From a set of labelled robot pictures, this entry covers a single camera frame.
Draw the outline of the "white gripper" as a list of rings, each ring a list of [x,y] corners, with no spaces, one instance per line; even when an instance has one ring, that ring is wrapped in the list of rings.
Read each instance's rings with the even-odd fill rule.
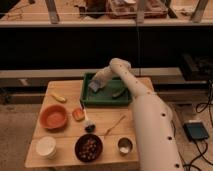
[[[99,70],[92,78],[100,82],[100,88],[103,88],[113,77],[113,72],[110,67],[105,67]]]

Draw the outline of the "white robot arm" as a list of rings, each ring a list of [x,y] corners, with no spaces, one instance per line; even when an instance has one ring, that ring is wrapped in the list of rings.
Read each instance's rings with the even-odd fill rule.
[[[90,87],[99,90],[119,76],[134,97],[133,119],[140,171],[184,171],[174,138],[172,110],[157,93],[131,73],[131,64],[113,58],[92,78]]]

